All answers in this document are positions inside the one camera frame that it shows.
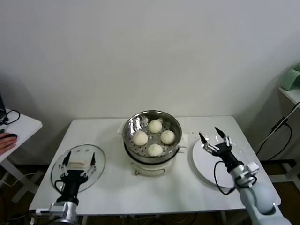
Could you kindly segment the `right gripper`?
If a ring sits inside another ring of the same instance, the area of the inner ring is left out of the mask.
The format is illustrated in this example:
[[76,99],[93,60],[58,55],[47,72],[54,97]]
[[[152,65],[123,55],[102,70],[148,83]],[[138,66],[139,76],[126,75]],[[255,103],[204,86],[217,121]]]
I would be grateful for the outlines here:
[[215,157],[220,157],[224,162],[227,170],[233,170],[234,168],[241,165],[241,161],[239,161],[232,153],[233,142],[230,136],[226,135],[222,130],[217,127],[215,127],[215,130],[224,142],[216,146],[210,145],[209,142],[205,139],[204,135],[199,132],[199,137],[203,144],[203,149]]

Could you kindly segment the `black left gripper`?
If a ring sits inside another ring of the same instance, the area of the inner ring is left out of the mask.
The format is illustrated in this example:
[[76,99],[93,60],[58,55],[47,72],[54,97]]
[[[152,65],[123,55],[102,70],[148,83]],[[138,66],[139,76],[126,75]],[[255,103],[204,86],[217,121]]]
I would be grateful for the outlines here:
[[96,159],[95,153],[93,153],[90,165],[82,170],[68,170],[68,163],[70,160],[71,151],[68,151],[60,157],[61,163],[59,168],[61,170],[61,181],[64,183],[61,196],[58,198],[58,202],[72,202],[79,203],[77,198],[79,187],[88,181],[90,177],[96,171]]

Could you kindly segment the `bare person hand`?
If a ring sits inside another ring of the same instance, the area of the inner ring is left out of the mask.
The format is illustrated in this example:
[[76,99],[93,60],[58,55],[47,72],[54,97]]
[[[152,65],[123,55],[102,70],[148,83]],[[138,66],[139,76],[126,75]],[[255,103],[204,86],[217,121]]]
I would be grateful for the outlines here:
[[0,134],[0,154],[4,154],[16,146],[17,135],[12,133]]

